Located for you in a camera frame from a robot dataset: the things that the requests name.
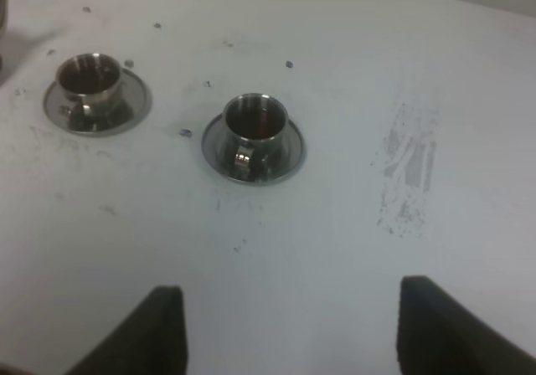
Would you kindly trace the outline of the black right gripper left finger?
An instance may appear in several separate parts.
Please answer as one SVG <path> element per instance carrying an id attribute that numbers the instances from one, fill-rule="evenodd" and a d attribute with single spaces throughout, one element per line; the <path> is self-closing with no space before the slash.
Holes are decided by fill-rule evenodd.
<path id="1" fill-rule="evenodd" d="M 183 293 L 158 286 L 69 374 L 185 374 L 188 339 Z"/>

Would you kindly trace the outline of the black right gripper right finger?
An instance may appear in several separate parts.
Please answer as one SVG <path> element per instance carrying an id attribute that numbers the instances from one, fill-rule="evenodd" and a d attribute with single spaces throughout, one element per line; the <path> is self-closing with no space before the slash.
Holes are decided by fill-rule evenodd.
<path id="1" fill-rule="evenodd" d="M 400 283 L 396 337 L 403 374 L 534 374 L 535 358 L 426 276 Z"/>

